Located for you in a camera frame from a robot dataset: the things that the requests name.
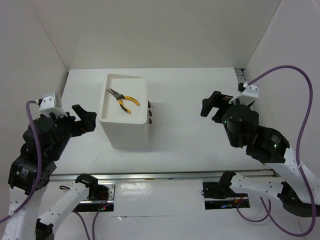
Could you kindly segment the white drawer cabinet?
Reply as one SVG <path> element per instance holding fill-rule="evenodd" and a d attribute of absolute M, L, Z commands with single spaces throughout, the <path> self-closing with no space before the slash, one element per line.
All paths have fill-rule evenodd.
<path fill-rule="evenodd" d="M 124 112 L 108 89 L 136 99 L 140 106 L 124 100 L 123 103 L 131 114 Z M 101 92 L 98 120 L 114 149 L 138 149 L 149 145 L 151 117 L 148 113 L 148 101 L 148 82 L 144 77 L 107 75 Z"/>

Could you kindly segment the yellow handled pliers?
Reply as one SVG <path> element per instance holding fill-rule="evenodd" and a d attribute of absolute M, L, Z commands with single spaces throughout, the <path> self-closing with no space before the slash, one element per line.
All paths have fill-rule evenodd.
<path fill-rule="evenodd" d="M 135 105 L 137 105 L 138 107 L 140 106 L 140 103 L 133 97 L 131 96 L 127 96 L 127 95 L 123 95 L 123 94 L 120 94 L 119 92 L 115 91 L 114 89 L 112 88 L 109 88 L 107 90 L 112 96 L 114 96 L 116 98 L 116 100 L 118 101 L 118 104 L 119 106 L 121 107 L 121 109 L 126 112 L 127 114 L 131 114 L 131 110 L 128 109 L 125 105 L 124 105 L 124 100 L 127 100 L 127 101 L 131 101 L 133 102 Z"/>

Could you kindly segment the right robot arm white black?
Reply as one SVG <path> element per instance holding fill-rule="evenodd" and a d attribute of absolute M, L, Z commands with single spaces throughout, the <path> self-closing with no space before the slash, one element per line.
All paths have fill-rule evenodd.
<path fill-rule="evenodd" d="M 230 145 L 245 147 L 246 155 L 274 170 L 279 178 L 247 178 L 225 171 L 217 184 L 220 194 L 259 195 L 280 201 L 283 208 L 295 216 L 319 217 L 319 178 L 297 162 L 292 146 L 279 131 L 260 125 L 258 112 L 249 105 L 229 103 L 231 99 L 229 95 L 214 91 L 202 100 L 200 115 L 207 117 L 212 108 L 216 108 L 212 120 L 223 125 Z"/>

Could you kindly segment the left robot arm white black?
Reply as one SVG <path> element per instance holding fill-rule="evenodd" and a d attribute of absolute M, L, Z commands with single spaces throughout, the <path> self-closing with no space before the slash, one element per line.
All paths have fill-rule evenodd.
<path fill-rule="evenodd" d="M 48 114 L 42 112 L 32 118 L 30 105 L 42 103 L 30 100 L 25 104 L 29 125 L 23 134 L 20 155 L 11 164 L 8 184 L 9 212 L 1 219 L 5 223 L 4 240 L 53 240 L 63 221 L 85 198 L 95 199 L 99 194 L 98 179 L 80 174 L 64 196 L 47 212 L 39 215 L 43 195 L 50 177 L 71 138 L 80 137 L 96 128 L 97 114 L 72 106 L 79 120 L 58 108 Z"/>

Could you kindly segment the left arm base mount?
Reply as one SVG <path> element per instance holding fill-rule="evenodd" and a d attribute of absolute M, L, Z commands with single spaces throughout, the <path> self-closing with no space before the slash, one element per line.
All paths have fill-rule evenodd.
<path fill-rule="evenodd" d="M 115 188 L 116 185 L 114 183 L 100 184 L 94 196 L 82 200 L 75 207 L 74 211 L 79 213 L 96 213 L 98 210 L 102 212 L 113 212 Z"/>

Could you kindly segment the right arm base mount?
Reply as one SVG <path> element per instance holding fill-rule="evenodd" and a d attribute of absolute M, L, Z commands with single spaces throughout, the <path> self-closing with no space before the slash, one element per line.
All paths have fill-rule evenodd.
<path fill-rule="evenodd" d="M 202 182 L 201 195 L 204 198 L 205 210 L 227 210 L 250 208 L 250 201 L 246 193 L 234 193 L 225 188 L 218 181 L 206 180 Z"/>

